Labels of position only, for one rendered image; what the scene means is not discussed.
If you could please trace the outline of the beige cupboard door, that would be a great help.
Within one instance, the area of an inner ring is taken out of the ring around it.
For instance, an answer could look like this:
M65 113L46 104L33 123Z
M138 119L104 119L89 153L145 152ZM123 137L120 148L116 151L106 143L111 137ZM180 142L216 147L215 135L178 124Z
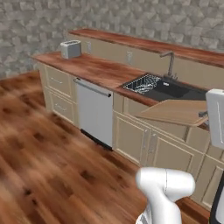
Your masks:
M146 147L151 135L151 129L146 125L115 112L113 114L113 149L137 165L142 165L146 159ZM149 130L145 152L142 157L144 130Z
M207 210L212 208L214 197L224 172L224 164L209 156L205 157L196 182L194 197Z
M200 169L203 154L155 130L152 131L151 135L153 133L157 134L157 146L152 153L149 153L148 148L146 164L158 168L189 172L196 177Z

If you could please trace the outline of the white dishwasher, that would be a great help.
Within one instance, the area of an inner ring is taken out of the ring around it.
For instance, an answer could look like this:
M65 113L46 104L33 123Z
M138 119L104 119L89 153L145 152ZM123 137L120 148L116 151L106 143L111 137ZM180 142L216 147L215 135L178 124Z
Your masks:
M107 97L76 83L80 130L106 149L111 150L113 140L113 92L90 81L80 78L75 79L106 94L111 93L111 97Z

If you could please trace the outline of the silver toaster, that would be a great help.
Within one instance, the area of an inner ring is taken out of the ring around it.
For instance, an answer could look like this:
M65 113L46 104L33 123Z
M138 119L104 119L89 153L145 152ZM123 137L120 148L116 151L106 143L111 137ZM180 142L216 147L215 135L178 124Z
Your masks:
M79 40L69 40L60 44L61 56L64 59L71 59L81 56L81 42Z

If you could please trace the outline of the beige panel under sink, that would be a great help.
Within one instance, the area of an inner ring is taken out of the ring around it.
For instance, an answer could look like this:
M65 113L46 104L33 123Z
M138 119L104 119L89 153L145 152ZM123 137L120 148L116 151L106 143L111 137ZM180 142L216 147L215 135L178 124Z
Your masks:
M130 98L124 98L123 113L127 116L137 116L140 112L146 110L148 106L143 105L137 101L133 101Z

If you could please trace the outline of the wooden cutting board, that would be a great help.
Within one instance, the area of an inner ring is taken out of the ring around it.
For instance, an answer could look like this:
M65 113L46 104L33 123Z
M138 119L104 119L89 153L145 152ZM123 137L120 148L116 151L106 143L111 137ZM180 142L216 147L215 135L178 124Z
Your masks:
M165 100L139 112L136 117L186 126L200 126L208 120L207 102Z

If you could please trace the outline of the grey tap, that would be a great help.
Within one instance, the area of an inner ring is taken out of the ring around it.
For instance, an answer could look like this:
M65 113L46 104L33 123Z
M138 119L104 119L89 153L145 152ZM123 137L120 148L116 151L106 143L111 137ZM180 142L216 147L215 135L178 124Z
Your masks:
M172 69L173 69L173 63L174 63L174 52L173 51L169 51L169 52L163 52L160 54L160 57L166 57L166 56L170 56L170 64L169 64L169 68L168 68L168 72L164 75L164 77L168 80L174 80L176 81L178 79L176 74L172 74Z

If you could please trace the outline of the large beige drawer front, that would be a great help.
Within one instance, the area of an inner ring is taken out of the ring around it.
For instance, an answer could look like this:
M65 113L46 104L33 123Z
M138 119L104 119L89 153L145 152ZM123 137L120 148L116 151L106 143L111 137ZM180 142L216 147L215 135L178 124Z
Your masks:
M50 93L50 99L52 103L52 110L59 116L62 116L68 120L70 123L74 123L74 112L76 105L53 92Z

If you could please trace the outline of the black sink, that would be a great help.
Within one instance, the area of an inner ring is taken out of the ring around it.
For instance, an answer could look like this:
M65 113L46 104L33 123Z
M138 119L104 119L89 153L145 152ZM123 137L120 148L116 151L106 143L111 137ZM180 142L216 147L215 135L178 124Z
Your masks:
M157 86L146 92L140 94L152 100L161 102L164 100L195 100L204 101L206 99L206 90L183 84L176 80L167 80L164 77L159 77L161 81Z

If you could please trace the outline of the small beige drawer front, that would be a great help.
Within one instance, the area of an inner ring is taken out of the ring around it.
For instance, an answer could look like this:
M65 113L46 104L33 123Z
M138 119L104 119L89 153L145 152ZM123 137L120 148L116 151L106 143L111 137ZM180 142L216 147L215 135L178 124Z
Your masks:
M71 96L70 75L51 66L45 67L48 86L63 95Z

